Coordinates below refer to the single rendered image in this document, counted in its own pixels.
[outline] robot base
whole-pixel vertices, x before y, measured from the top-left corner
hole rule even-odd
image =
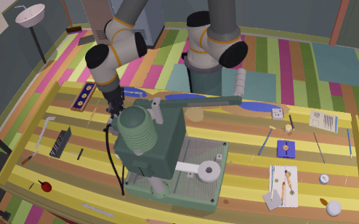
[[[158,199],[152,194],[153,189],[146,177],[129,172],[124,187],[132,196],[190,209],[215,212],[227,162],[228,146],[228,143],[214,140],[194,137],[185,137],[184,139],[178,161],[201,164],[207,160],[216,161],[217,154],[222,154],[222,160],[216,161],[221,167],[221,174],[213,183],[202,182],[197,174],[194,174],[192,179],[188,179],[186,172],[176,170],[171,180],[163,179],[163,182],[169,186],[169,194]]]

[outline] striped tabletop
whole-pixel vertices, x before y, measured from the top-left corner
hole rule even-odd
[[[168,223],[245,223],[245,220],[256,224],[359,223],[357,116],[352,119],[348,113],[327,111],[339,117],[338,133],[310,127],[309,108],[275,103],[271,104],[281,106],[286,113],[283,121],[273,121],[268,112],[248,111],[237,105],[203,108],[203,120],[199,122],[193,122],[185,116],[188,136],[229,142],[217,211],[211,213],[149,201],[128,193],[122,196],[106,152],[103,129],[110,116],[105,110],[107,101],[96,90],[83,112],[70,110],[82,87],[82,83],[66,81],[61,87],[56,83],[51,88],[1,171],[1,188],[77,223],[145,223],[147,219]],[[145,99],[164,99],[165,95],[180,94],[154,89],[141,90],[147,93]],[[135,100],[135,97],[126,97],[125,106],[129,107]],[[296,131],[292,135],[282,135],[280,129],[289,123],[289,114]],[[49,116],[56,119],[49,121],[40,146],[35,148],[45,119]],[[269,126],[276,127],[276,130],[272,131],[265,149],[258,156],[270,131]],[[68,127],[72,135],[62,156],[60,159],[49,157],[60,131]],[[350,129],[352,159],[347,129]],[[109,135],[110,148],[115,140],[115,136]],[[295,159],[276,157],[278,140],[296,142]],[[82,148],[84,151],[77,160],[78,156],[71,152],[79,153]],[[22,161],[35,151],[39,153],[23,166]],[[121,174],[121,161],[116,156],[112,158],[117,172]],[[268,192],[270,165],[297,166],[298,208],[268,210],[262,195]],[[319,183],[323,173],[330,177],[327,185]],[[49,182],[52,191],[43,192],[38,180]],[[339,201],[342,212],[337,217],[330,217],[320,199]],[[113,216],[95,212],[83,206],[83,203]]]

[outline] power cord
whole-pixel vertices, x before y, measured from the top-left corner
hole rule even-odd
[[[115,164],[113,163],[113,160],[112,160],[112,155],[110,154],[110,149],[109,149],[109,137],[108,137],[108,133],[109,133],[109,127],[111,127],[112,124],[107,124],[106,125],[106,128],[103,130],[106,134],[106,150],[108,151],[108,156],[109,156],[109,160],[110,160],[110,163],[112,164],[112,167],[115,171],[115,174],[116,174],[116,177],[117,177],[117,180],[118,180],[118,183],[120,184],[120,188],[121,188],[121,195],[124,196],[124,165],[123,165],[123,173],[121,174],[121,180],[120,180],[120,177],[118,176],[118,173],[117,173],[117,170],[115,168]]]

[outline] red round object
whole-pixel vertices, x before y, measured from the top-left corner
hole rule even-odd
[[[43,182],[41,189],[45,192],[50,192],[52,190],[52,186],[48,182]]]

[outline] green machine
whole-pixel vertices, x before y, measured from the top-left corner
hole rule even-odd
[[[130,195],[215,212],[228,143],[186,137],[183,108],[240,105],[242,97],[135,100],[111,119],[113,149],[129,170]]]

